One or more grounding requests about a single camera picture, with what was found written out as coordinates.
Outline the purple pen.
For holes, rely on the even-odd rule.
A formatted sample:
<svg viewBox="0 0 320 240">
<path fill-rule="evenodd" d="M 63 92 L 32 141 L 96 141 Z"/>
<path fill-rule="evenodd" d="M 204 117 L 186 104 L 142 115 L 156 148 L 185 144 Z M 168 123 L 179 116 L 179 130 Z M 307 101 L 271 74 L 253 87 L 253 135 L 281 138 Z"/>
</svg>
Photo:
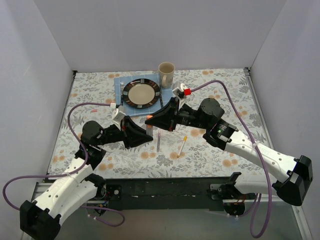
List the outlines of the purple pen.
<svg viewBox="0 0 320 240">
<path fill-rule="evenodd" d="M 160 145 L 161 145 L 161 130 L 159 130 L 157 134 L 157 146 L 156 146 L 157 153 L 159 153 L 160 151 Z"/>
</svg>

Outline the white marker with yellow tip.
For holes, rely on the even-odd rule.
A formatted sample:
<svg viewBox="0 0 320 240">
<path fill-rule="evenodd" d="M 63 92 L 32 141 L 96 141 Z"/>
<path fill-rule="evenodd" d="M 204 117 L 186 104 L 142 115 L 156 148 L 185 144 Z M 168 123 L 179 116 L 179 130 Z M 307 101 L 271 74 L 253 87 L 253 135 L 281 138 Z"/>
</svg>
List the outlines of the white marker with yellow tip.
<svg viewBox="0 0 320 240">
<path fill-rule="evenodd" d="M 183 142 L 182 142 L 182 144 L 181 144 L 181 146 L 180 146 L 180 149 L 179 149 L 179 152 L 178 152 L 178 154 L 177 154 L 177 158 L 180 158 L 181 153 L 182 153 L 182 151 L 183 151 L 183 148 L 184 148 L 184 146 L 185 146 L 185 143 L 186 143 L 186 141 L 183 141 Z"/>
</svg>

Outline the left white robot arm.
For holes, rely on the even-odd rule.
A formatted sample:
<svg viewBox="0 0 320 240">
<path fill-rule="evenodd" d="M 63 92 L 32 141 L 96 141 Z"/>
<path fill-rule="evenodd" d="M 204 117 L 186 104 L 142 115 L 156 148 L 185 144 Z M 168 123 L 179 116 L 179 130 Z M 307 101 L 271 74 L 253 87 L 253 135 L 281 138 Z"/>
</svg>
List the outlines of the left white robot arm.
<svg viewBox="0 0 320 240">
<path fill-rule="evenodd" d="M 103 128 L 88 121 L 82 128 L 81 145 L 62 177 L 33 201 L 26 200 L 19 209 L 20 229 L 35 240 L 53 240 L 66 219 L 85 202 L 106 196 L 106 182 L 93 173 L 106 151 L 101 146 L 123 142 L 135 148 L 153 140 L 153 128 L 136 125 L 129 116 Z"/>
</svg>

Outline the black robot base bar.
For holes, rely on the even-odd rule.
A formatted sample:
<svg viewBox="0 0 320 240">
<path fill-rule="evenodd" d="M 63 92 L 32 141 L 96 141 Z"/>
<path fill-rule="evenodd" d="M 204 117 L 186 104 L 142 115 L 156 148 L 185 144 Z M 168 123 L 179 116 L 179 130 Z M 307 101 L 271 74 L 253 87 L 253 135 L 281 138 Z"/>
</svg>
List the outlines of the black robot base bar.
<svg viewBox="0 0 320 240">
<path fill-rule="evenodd" d="M 246 194 L 235 188 L 240 172 L 230 177 L 104 179 L 94 173 L 85 178 L 97 187 L 96 195 L 114 210 L 223 211 L 223 201 L 243 204 Z"/>
</svg>

